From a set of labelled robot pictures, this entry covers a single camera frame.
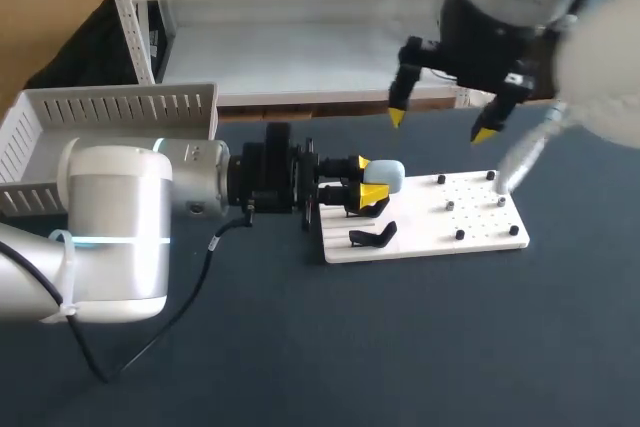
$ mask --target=white board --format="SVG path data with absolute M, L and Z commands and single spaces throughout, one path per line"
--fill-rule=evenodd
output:
M 348 217 L 342 207 L 320 206 L 324 255 L 331 264 L 374 260 L 524 249 L 529 235 L 510 195 L 500 196 L 487 180 L 487 171 L 408 177 L 377 219 Z M 505 198 L 504 207 L 498 199 Z M 447 211 L 447 203 L 455 203 Z M 350 230 L 379 234 L 391 221 L 398 232 L 382 248 L 353 247 Z M 517 226 L 517 235 L 509 230 Z M 464 230 L 463 240 L 456 232 Z

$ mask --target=table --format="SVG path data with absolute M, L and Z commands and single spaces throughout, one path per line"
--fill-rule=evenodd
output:
M 495 168 L 542 119 L 468 144 L 477 111 L 300 122 L 328 156 L 396 158 L 408 175 Z M 238 150 L 264 124 L 225 124 Z M 258 216 L 229 234 L 186 318 L 114 385 L 63 325 L 0 325 L 3 425 L 635 426 L 640 418 L 640 153 L 575 129 L 515 193 L 523 251 L 323 263 L 319 232 Z M 20 220 L 42 233 L 60 219 Z M 215 223 L 176 220 L 168 310 Z M 164 319 L 89 326 L 103 362 Z

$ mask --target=black cable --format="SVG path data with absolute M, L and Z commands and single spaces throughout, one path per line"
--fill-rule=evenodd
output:
M 432 73 L 433 75 L 435 75 L 436 77 L 438 77 L 438 78 L 440 78 L 440 79 L 444 79 L 444 80 L 456 80 L 456 78 L 455 78 L 455 77 L 451 77 L 451 76 L 449 76 L 449 75 L 442 75 L 442 74 L 438 74 L 438 73 L 436 73 L 436 71 L 435 71 L 435 70 L 433 70 L 433 69 L 429 69 L 429 70 L 431 71 L 431 73 Z
M 82 352 L 82 356 L 87 362 L 87 366 L 93 375 L 98 378 L 101 382 L 108 384 L 116 377 L 118 377 L 122 372 L 128 369 L 136 360 L 138 360 L 147 350 L 149 350 L 153 345 L 160 340 L 171 328 L 184 316 L 184 314 L 189 310 L 193 302 L 198 297 L 198 294 L 202 290 L 202 287 L 207 279 L 207 275 L 211 270 L 211 259 L 213 257 L 213 251 L 215 250 L 220 237 L 222 237 L 226 232 L 231 229 L 236 229 L 240 227 L 251 227 L 253 225 L 253 208 L 250 206 L 247 209 L 247 213 L 244 217 L 233 219 L 226 224 L 224 224 L 218 231 L 215 233 L 211 242 L 209 243 L 209 247 L 207 249 L 207 253 L 204 256 L 204 263 L 202 265 L 202 270 L 200 271 L 200 276 L 196 281 L 196 285 L 193 287 L 191 294 L 187 297 L 187 300 L 180 306 L 180 308 L 171 316 L 171 318 L 156 332 L 151 338 L 142 346 L 138 352 L 131 357 L 128 361 L 124 362 L 120 367 L 118 367 L 113 373 L 107 374 L 98 362 L 96 361 L 89 344 L 87 343 L 87 339 L 82 332 L 80 327 L 80 323 L 73 315 L 67 316 L 67 321 L 69 323 L 69 328 L 71 329 L 71 333 L 73 337 L 76 339 L 78 343 L 78 347 L 80 347 L 80 351 Z M 0 241 L 0 254 L 3 254 L 10 260 L 13 260 L 16 264 L 22 267 L 29 275 L 31 275 L 51 296 L 54 302 L 60 306 L 62 304 L 62 295 L 58 291 L 55 285 L 51 283 L 49 279 L 47 279 L 40 270 L 29 261 L 29 259 L 25 258 L 22 254 L 20 254 L 17 250 L 13 249 L 9 245 Z

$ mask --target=black clip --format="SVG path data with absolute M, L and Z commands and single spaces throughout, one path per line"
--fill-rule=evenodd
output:
M 347 212 L 347 217 L 354 216 L 377 219 L 382 215 L 382 212 L 384 212 L 384 209 L 387 208 L 387 205 L 389 205 L 390 201 L 391 199 L 387 197 L 386 199 L 379 200 L 373 205 L 367 205 L 360 210 L 350 210 L 346 207 L 344 208 L 344 210 Z
M 376 247 L 382 249 L 391 242 L 393 236 L 398 232 L 398 226 L 395 222 L 389 222 L 380 234 L 370 234 L 361 230 L 350 230 L 349 240 L 351 246 Z

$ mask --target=brown wall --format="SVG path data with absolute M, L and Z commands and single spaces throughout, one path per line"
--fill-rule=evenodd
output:
M 102 0 L 0 0 L 0 116 Z

